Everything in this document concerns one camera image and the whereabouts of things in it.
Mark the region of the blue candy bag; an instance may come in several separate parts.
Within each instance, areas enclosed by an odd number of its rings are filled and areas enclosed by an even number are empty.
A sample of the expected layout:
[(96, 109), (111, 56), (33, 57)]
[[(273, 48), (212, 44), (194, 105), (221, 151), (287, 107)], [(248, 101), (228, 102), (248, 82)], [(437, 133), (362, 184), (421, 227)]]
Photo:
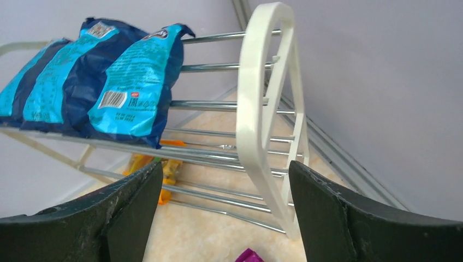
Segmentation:
[(89, 17), (37, 77), (21, 129), (160, 148), (185, 35), (181, 23), (148, 33)]
[(1, 91), (1, 125), (19, 127), (23, 108), (39, 74), (55, 54), (72, 41), (66, 38), (47, 43), (29, 60)]

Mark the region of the blue candy bag front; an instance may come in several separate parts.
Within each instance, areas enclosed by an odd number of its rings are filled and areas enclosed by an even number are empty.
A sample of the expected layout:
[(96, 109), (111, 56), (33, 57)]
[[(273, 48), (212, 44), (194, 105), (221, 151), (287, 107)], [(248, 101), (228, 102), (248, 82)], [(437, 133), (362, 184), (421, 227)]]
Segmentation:
[(55, 54), (72, 41), (66, 38), (47, 43), (29, 60), (1, 91), (1, 125), (19, 127), (23, 108), (39, 74)]

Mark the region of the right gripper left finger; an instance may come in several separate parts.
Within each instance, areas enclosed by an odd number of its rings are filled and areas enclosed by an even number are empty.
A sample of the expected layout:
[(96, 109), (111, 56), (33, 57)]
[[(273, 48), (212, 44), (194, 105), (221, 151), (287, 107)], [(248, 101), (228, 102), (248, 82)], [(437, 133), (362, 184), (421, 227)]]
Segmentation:
[(162, 165), (34, 215), (1, 219), (1, 261), (142, 261)]

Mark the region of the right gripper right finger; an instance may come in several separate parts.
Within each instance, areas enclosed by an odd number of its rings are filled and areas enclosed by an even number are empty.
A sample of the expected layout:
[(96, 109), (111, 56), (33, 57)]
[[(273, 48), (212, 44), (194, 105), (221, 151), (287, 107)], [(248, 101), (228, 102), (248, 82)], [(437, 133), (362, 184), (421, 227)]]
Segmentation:
[(289, 180), (308, 261), (462, 261), (462, 223), (360, 195), (292, 161)]

